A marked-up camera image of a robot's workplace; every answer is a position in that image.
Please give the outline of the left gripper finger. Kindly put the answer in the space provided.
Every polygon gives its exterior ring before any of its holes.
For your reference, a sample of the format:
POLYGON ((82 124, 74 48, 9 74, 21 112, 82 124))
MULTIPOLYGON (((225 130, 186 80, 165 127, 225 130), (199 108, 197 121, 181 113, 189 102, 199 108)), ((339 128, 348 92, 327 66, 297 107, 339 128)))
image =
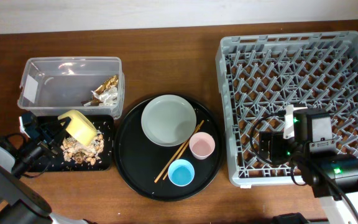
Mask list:
POLYGON ((59 119, 54 116, 51 117, 48 116, 43 118, 40 127, 47 131, 61 131, 61 130, 66 130, 66 128, 70 123, 71 123, 70 117, 59 119))
POLYGON ((63 144, 63 140, 68 135, 66 131, 67 125, 53 124, 47 126, 47 144, 50 149, 59 149, 63 144))

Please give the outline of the yellow bowl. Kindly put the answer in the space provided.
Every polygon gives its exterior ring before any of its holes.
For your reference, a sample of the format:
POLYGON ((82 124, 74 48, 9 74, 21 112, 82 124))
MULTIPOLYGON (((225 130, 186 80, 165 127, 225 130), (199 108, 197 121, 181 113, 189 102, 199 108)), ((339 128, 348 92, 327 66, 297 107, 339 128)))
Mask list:
POLYGON ((58 120, 70 118, 66 132, 84 146, 89 146, 97 134, 94 125, 78 110, 70 110, 58 116, 58 120))

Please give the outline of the peanut shells and rice scraps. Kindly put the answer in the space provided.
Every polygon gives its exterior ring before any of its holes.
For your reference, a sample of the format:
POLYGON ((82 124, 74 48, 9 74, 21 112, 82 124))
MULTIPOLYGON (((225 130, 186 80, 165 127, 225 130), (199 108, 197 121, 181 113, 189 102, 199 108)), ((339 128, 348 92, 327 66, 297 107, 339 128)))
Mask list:
POLYGON ((74 161, 76 164, 85 162, 93 166, 96 161, 101 160, 99 155, 104 151, 104 136, 100 130, 97 130, 89 146, 83 145, 73 137, 65 138, 60 148, 63 151, 64 161, 74 161))

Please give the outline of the white tissue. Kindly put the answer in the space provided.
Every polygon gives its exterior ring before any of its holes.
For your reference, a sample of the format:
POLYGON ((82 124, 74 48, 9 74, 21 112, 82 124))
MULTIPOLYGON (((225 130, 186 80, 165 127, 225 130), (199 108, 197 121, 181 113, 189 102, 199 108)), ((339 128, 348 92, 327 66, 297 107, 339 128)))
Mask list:
POLYGON ((92 91, 93 100, 91 106, 113 106, 117 103, 118 89, 113 86, 102 93, 92 91))

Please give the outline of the gold foil wrapper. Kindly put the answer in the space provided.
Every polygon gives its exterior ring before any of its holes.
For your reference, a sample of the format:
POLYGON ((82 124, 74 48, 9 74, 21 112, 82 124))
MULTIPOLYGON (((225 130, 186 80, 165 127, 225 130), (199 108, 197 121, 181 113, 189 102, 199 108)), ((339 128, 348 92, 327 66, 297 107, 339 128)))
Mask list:
MULTIPOLYGON (((104 90, 111 88, 115 86, 118 89, 118 83, 119 83, 119 77, 117 75, 108 78, 103 84, 101 84, 97 89, 95 90, 97 93, 102 93, 104 90)), ((91 102, 93 100, 93 94, 91 96, 90 100, 82 101, 81 104, 83 106, 91 106, 91 102)))

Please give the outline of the pink cup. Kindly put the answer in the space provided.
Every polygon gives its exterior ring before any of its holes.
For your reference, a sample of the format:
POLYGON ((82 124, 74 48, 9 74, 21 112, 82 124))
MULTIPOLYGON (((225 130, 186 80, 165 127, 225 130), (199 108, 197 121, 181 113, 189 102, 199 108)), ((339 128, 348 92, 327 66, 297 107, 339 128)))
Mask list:
POLYGON ((190 151, 196 159, 203 160, 209 157, 215 149, 215 141, 212 135, 199 132, 190 138, 190 151))

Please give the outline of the blue cup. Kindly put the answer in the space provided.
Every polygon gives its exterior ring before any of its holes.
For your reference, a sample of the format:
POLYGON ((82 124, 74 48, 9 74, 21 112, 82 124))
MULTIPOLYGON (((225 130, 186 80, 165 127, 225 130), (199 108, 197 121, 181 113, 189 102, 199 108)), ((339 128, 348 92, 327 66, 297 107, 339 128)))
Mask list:
POLYGON ((184 187, 195 178, 195 169, 189 161, 178 159, 168 167, 168 178, 174 185, 184 187))

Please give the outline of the grey ceramic plate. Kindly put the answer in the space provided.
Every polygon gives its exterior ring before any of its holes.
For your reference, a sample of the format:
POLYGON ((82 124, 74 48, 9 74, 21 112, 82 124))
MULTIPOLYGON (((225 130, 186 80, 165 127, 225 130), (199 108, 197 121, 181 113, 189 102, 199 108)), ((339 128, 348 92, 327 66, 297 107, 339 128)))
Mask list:
POLYGON ((184 143, 197 124, 194 107, 178 95, 161 95, 152 99, 146 104, 140 120, 145 136, 163 147, 184 143))

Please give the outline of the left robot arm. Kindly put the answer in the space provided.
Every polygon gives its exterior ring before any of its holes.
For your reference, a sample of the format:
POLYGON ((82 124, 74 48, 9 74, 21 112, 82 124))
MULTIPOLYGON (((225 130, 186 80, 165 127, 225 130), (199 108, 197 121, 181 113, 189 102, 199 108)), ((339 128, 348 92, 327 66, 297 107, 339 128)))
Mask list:
POLYGON ((41 157, 52 160, 67 135, 89 145, 96 128, 79 111, 70 110, 57 119, 40 123, 35 114, 19 118, 23 143, 15 148, 9 136, 0 136, 0 223, 75 223, 52 212, 50 205, 36 191, 21 181, 41 157))

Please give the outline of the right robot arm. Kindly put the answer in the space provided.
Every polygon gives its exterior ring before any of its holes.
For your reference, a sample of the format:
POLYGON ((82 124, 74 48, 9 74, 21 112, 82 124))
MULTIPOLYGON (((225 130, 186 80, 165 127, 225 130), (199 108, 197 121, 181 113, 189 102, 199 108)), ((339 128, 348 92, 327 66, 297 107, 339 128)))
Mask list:
POLYGON ((328 223, 358 223, 358 158, 337 153, 331 116, 324 109, 287 106, 282 132, 259 131, 257 158, 271 166, 299 169, 303 185, 312 188, 328 223))

